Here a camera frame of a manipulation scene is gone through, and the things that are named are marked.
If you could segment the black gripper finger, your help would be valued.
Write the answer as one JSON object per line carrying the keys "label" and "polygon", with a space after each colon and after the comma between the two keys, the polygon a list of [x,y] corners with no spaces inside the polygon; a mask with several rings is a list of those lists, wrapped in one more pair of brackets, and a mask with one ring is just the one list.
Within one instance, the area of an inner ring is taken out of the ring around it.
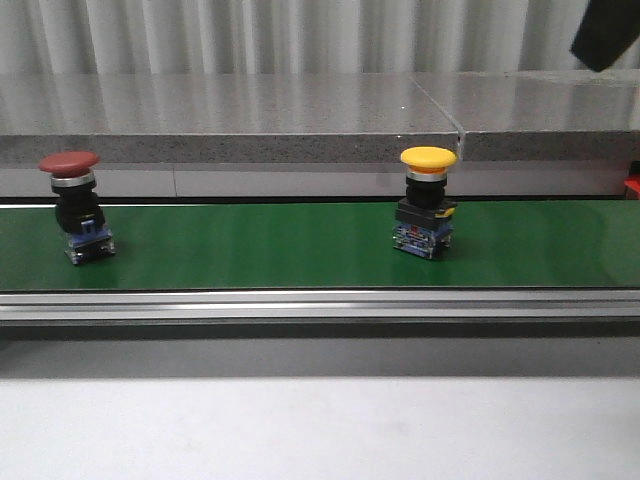
{"label": "black gripper finger", "polygon": [[638,0],[591,0],[570,52],[590,70],[601,72],[611,67],[638,38]]}

